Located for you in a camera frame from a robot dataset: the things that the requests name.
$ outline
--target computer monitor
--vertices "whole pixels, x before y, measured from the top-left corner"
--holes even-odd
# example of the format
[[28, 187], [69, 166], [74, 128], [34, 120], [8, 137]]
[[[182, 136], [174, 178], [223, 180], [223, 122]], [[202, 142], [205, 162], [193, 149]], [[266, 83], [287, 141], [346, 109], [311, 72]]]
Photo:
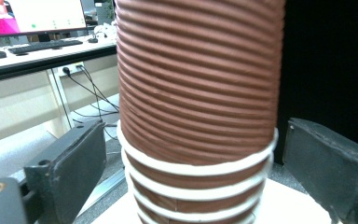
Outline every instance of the computer monitor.
[[80, 0], [0, 0], [0, 37], [87, 29]]

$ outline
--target keyboard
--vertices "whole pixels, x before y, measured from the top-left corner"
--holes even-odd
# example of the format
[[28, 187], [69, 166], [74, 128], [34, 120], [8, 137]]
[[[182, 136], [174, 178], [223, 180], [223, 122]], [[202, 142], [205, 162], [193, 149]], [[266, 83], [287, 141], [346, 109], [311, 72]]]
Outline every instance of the keyboard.
[[24, 54], [42, 49], [60, 49], [63, 47], [81, 44], [83, 44], [83, 42], [80, 40], [54, 40], [50, 42], [39, 42], [27, 46], [14, 47], [7, 50], [13, 54]]

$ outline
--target power outlet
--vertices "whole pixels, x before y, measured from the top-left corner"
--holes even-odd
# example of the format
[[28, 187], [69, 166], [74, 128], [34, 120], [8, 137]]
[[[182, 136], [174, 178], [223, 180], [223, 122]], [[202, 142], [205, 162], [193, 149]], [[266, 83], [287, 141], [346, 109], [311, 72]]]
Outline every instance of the power outlet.
[[71, 63], [71, 64], [67, 64], [64, 66], [60, 66], [60, 67], [55, 67], [53, 68], [53, 72], [54, 74], [58, 74], [59, 77], [65, 77], [66, 74], [62, 71], [62, 69], [64, 67], [69, 68], [69, 71], [72, 74], [74, 73], [78, 73], [78, 72], [82, 72], [81, 68], [79, 66], [84, 66], [83, 62], [79, 62], [79, 63]]

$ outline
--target brown ribbed cup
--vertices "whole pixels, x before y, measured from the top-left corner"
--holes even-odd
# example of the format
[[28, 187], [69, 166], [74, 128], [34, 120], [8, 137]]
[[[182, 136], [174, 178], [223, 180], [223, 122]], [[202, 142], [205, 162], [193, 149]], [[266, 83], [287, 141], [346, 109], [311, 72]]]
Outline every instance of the brown ribbed cup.
[[[195, 166], [263, 150], [277, 120], [283, 7], [283, 0], [117, 0], [120, 119], [127, 141], [150, 158]], [[166, 174], [126, 155], [148, 178], [187, 189], [235, 184], [266, 165], [194, 177]], [[133, 182], [154, 203], [172, 203]], [[158, 223], [180, 223], [140, 207]]]

